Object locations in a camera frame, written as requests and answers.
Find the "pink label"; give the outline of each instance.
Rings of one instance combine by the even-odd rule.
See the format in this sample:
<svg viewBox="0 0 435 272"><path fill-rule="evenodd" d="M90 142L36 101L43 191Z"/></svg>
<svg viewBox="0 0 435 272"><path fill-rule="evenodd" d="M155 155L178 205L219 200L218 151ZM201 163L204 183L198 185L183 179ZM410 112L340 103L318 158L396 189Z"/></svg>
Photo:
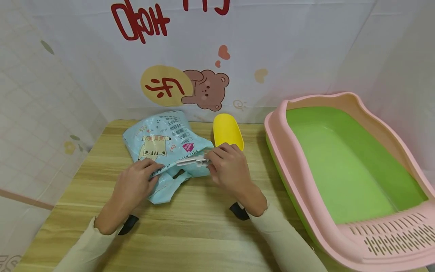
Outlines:
<svg viewBox="0 0 435 272"><path fill-rule="evenodd" d="M187 151L187 152L191 152L193 150L193 143L187 143L183 145L183 148Z"/></svg>

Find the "litter box grate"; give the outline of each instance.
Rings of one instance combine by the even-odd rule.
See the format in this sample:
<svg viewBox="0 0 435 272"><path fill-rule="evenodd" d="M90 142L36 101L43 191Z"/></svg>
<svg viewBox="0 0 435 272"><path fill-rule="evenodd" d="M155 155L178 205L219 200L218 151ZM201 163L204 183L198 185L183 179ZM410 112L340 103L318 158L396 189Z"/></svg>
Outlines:
<svg viewBox="0 0 435 272"><path fill-rule="evenodd" d="M340 229L364 243L368 255L390 258L391 255L423 253L435 249L435 228L421 213L400 212L385 218L341 225Z"/></svg>

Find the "light blue plastic bag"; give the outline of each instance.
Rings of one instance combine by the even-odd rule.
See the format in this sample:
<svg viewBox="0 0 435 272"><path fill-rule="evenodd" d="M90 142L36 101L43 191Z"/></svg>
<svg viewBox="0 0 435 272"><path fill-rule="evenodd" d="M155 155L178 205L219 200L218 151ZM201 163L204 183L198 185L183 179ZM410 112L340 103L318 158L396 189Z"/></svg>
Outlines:
<svg viewBox="0 0 435 272"><path fill-rule="evenodd" d="M210 172L196 164L177 166L176 161L204 154L213 148L212 142L199 137L182 111L167 111L153 115L124 132L124 143L133 161L150 158L165 165L152 176L161 175L148 199L153 204L169 202L181 183L191 177L202 177ZM173 178L181 169L184 173Z"/></svg>

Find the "cartoon cat face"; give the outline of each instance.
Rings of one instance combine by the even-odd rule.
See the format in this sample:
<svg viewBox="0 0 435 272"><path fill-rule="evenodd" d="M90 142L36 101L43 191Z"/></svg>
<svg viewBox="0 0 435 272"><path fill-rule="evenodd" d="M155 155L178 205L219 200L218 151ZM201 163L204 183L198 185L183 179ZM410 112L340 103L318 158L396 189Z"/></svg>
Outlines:
<svg viewBox="0 0 435 272"><path fill-rule="evenodd" d="M155 135L143 136L141 151L139 152L138 160L141 158L150 158L155 161L159 155L167 156L166 141L171 140L168 136Z"/></svg>

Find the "red text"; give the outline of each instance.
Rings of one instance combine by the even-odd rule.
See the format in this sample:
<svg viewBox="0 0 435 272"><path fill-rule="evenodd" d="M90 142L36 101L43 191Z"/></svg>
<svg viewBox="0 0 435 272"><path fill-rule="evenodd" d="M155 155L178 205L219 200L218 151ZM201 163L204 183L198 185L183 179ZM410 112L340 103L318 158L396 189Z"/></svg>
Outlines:
<svg viewBox="0 0 435 272"><path fill-rule="evenodd" d="M148 36L160 35L160 29L162 35L167 36L166 24L170 22L170 19L163 16L159 4L155 5L155 10L156 10L155 13L152 7L149 7L148 11L146 11L144 8L140 8L137 10L137 13L135 13L133 7L131 6L130 0L124 0L124 1L125 4L123 3L113 4L111 9L112 9L113 17L115 18L115 22L118 25L119 31L121 31L122 36L126 40L140 39L141 42L145 44L146 41L144 37L144 32ZM119 19L119 15L118 15L119 9L125 12L128 22L130 23L133 36L129 36L125 32L121 20Z"/></svg>
<svg viewBox="0 0 435 272"><path fill-rule="evenodd" d="M189 0L183 0L183 8L185 11L189 10ZM207 12L208 6L207 6L207 0L202 0L202 10L204 12ZM222 8L215 7L214 10L219 15L227 15L228 11L230 10L230 0L224 0L224 6Z"/></svg>
<svg viewBox="0 0 435 272"><path fill-rule="evenodd" d="M160 83L160 80L153 78L153 79L151 79L151 82L157 84L157 83ZM180 93L181 93L182 95L184 95L184 90L183 90L183 88L181 87L181 84L180 84L180 83L178 82L178 80L176 80L175 78L164 77L164 78L162 78L162 86L159 86L159 87L151 87L151 86L149 86L149 85L145 85L145 88L147 88L147 89L150 90L150 91L163 91L163 90L165 90L165 91L166 91L166 94L167 94L169 97L172 97L171 89L173 88L173 86L168 86L167 82L175 83L175 85L178 87L178 90L180 91ZM157 94L157 97L158 97L158 98L162 98L163 96L164 96L164 93L163 93L163 92L159 92L159 93Z"/></svg>

